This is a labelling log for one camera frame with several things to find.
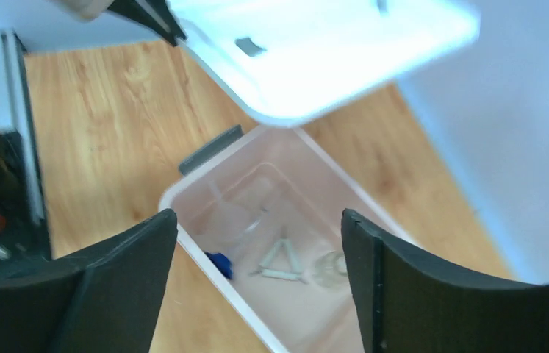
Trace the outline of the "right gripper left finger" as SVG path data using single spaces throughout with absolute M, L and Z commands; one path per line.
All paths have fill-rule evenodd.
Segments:
M 166 208 L 59 259 L 0 271 L 0 352 L 147 352 L 177 235 Z

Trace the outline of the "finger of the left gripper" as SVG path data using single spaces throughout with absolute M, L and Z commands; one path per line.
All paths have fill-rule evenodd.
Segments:
M 150 29 L 173 47 L 187 39 L 164 0 L 115 0 L 107 11 Z

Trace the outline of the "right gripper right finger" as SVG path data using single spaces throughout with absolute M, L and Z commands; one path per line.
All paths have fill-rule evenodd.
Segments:
M 366 352 L 549 352 L 549 284 L 457 265 L 351 209 L 341 235 Z

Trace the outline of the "small glass flask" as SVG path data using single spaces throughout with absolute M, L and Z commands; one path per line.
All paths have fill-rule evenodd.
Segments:
M 323 288 L 339 288 L 348 284 L 343 251 L 331 251 L 314 261 L 312 279 Z

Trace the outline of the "white clay triangle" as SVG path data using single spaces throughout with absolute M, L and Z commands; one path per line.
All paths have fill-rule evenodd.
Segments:
M 281 227 L 256 269 L 249 275 L 309 284 L 304 278 L 304 267 L 288 235 L 287 226 Z

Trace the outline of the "blue clip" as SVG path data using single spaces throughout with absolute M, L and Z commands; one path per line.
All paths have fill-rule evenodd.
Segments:
M 233 279 L 233 265 L 227 256 L 220 252 L 205 252 L 205 255 L 226 279 Z

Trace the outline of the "white bin lid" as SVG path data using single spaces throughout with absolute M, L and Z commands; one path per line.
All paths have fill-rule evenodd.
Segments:
M 313 121 L 475 42 L 464 1 L 169 1 L 183 49 L 252 119 Z

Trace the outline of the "pink plastic bin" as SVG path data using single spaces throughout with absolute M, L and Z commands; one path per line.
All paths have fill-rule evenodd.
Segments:
M 342 251 L 344 209 L 354 209 L 404 240 L 410 236 L 301 129 L 259 126 L 224 146 L 214 139 L 208 157 L 170 186 L 159 208 L 178 219 L 178 242 L 229 304 L 272 352 L 361 352 L 349 284 L 323 288 L 312 279 L 317 258 Z M 269 212 L 226 279 L 201 249 L 198 236 L 215 202 L 208 183 L 223 197 Z M 282 226 L 299 254 L 309 284 L 250 276 Z

